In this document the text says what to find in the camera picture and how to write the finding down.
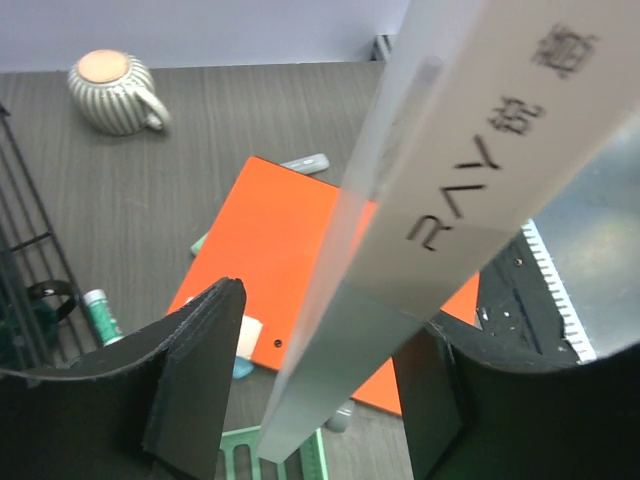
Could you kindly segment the white folder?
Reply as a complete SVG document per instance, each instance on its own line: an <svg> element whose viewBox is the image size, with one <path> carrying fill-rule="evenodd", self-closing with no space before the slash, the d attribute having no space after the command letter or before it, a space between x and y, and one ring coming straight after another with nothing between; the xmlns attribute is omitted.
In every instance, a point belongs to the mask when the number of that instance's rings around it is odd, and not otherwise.
<svg viewBox="0 0 640 480"><path fill-rule="evenodd" d="M261 426L280 462L639 103L635 1L413 1L344 175Z"/></svg>

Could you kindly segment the light blue highlighter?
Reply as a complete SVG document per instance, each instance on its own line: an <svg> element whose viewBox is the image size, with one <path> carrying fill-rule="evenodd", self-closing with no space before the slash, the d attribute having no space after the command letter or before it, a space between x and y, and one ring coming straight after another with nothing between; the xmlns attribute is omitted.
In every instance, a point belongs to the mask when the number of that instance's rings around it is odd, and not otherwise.
<svg viewBox="0 0 640 480"><path fill-rule="evenodd" d="M234 359L232 378L240 380L246 378L254 371L254 364L251 360L242 356L236 356Z"/></svg>

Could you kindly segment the grey highlighter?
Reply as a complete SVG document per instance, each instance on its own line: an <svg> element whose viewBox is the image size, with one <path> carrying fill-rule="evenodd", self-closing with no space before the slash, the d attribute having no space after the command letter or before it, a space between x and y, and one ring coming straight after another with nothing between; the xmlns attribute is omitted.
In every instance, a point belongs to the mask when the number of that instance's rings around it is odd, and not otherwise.
<svg viewBox="0 0 640 480"><path fill-rule="evenodd" d="M327 170L330 167L330 162L324 154L314 154L281 163L281 166L303 175L313 175Z"/></svg>

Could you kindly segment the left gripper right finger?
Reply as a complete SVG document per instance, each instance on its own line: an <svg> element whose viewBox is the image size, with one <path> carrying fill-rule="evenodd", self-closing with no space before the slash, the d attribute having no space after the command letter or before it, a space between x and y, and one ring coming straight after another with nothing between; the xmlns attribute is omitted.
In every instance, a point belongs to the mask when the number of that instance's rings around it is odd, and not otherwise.
<svg viewBox="0 0 640 480"><path fill-rule="evenodd" d="M417 479L635 479L639 348L582 365L441 315L393 357Z"/></svg>

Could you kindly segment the green white glue stick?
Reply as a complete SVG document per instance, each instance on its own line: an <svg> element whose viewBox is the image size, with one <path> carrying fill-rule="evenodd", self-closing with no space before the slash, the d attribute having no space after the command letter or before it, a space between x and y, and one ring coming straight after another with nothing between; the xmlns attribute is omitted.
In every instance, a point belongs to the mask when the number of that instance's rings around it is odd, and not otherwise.
<svg viewBox="0 0 640 480"><path fill-rule="evenodd" d="M83 300L103 346L109 346L124 338L124 334L111 312L106 293L103 290L94 289L88 291L83 295Z"/></svg>

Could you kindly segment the orange folder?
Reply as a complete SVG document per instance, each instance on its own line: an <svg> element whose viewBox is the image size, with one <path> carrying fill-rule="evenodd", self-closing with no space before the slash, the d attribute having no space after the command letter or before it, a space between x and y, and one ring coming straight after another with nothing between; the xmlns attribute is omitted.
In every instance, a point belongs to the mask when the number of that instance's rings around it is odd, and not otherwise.
<svg viewBox="0 0 640 480"><path fill-rule="evenodd" d="M222 277L245 287L261 331L249 355L280 369L339 189L259 157L247 159L179 287L180 309Z"/></svg>

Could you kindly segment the green highlighter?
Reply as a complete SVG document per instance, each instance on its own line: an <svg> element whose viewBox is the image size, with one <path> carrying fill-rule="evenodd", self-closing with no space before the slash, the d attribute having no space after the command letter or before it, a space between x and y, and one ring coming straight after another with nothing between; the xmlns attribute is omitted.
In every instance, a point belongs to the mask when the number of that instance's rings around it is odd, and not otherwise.
<svg viewBox="0 0 640 480"><path fill-rule="evenodd" d="M190 246L190 253L193 257L196 257L199 254L206 239L207 239L207 234L204 234L202 237L200 237L196 242L194 242Z"/></svg>

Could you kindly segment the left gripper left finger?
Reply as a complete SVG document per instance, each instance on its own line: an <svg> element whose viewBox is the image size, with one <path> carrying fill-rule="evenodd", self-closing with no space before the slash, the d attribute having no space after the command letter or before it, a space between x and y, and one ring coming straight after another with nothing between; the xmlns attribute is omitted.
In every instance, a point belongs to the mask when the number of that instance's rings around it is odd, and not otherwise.
<svg viewBox="0 0 640 480"><path fill-rule="evenodd" d="M65 368L1 373L5 479L211 479L246 291L223 278Z"/></svg>

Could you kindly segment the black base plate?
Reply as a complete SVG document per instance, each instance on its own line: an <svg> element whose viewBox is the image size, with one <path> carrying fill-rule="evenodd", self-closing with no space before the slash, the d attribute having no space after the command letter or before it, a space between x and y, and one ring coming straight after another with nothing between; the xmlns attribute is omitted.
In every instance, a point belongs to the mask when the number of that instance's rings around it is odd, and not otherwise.
<svg viewBox="0 0 640 480"><path fill-rule="evenodd" d="M484 331L511 347L561 364L579 362L565 338L564 320L522 234L480 271L476 313Z"/></svg>

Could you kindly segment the striped ceramic mug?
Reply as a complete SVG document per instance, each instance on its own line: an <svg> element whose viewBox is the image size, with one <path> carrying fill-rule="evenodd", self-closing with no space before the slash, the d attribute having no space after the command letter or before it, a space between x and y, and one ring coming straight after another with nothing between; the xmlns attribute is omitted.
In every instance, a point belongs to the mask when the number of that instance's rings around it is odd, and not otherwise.
<svg viewBox="0 0 640 480"><path fill-rule="evenodd" d="M113 49L88 52L69 70L67 86L81 115L104 134L162 132L171 124L150 70L131 54Z"/></svg>

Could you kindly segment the dark green mug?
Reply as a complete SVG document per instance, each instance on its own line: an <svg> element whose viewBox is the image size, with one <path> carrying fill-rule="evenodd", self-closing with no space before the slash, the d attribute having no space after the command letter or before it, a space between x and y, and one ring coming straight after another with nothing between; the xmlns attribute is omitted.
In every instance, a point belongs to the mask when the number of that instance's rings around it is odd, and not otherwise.
<svg viewBox="0 0 640 480"><path fill-rule="evenodd" d="M26 289L1 287L1 367L24 370L48 363L58 325L79 297L64 280L38 282Z"/></svg>

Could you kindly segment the blue grey bottle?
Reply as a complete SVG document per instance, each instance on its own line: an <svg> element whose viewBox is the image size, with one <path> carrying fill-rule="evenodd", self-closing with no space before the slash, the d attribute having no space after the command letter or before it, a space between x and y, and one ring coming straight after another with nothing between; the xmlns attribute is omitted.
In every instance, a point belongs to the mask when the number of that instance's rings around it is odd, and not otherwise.
<svg viewBox="0 0 640 480"><path fill-rule="evenodd" d="M354 400L348 399L329 417L324 427L334 433L344 433L351 423L354 409Z"/></svg>

